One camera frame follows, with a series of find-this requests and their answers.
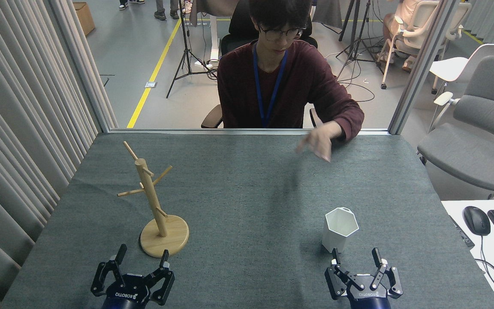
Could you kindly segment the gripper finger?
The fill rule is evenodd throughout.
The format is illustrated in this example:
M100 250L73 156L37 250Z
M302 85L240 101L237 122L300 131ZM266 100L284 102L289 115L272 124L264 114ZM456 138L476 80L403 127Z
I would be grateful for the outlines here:
M373 248L372 256L377 267L377 272L374 274L373 280L369 284L369 289L376 291L382 281L383 275L386 275L390 283L390 288L386 290L387 294L393 299L398 299L403 295L398 269L394 266L390 266L386 260L382 259L378 248Z
M144 277L144 284L146 288L148 288L149 301L153 301L160 306L165 305L172 289L173 282L175 281L175 276L172 270L170 270L170 264L167 262L169 256L169 250L164 250L158 268ZM151 292L151 288L162 279L162 286L154 292Z
M125 287L125 280L123 279L119 266L125 257L126 251L126 244L121 244L118 253L113 259L108 260L108 262L100 262L100 264L98 264L98 268L91 285L91 293L94 294L95 297L101 297L105 294L104 283L106 276L110 271L114 274L115 283L117 283L120 287Z
M331 254L333 255L331 265L325 271L325 279L327 280L331 298L338 300L339 297L347 295L350 300L356 300L353 292L349 291L349 288L354 286L356 289L359 289L359 283L356 278L357 274L341 269L337 248L333 248Z

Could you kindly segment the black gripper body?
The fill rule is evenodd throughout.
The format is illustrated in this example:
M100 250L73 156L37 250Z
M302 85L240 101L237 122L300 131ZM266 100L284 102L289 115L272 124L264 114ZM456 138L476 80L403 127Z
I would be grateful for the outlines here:
M123 284L115 281L106 289L105 309L144 309L149 301L149 288L141 275L123 275Z
M352 309L389 309L388 290L380 283L382 275L353 275L347 283Z

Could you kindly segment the person's left hand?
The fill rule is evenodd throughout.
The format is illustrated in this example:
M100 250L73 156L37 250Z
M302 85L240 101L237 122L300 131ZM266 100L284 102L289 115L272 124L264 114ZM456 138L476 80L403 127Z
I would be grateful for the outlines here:
M344 131L342 127L335 121L329 121L311 130L298 143L295 151L300 153L307 146L317 157L330 162L332 139L342 137L343 135Z

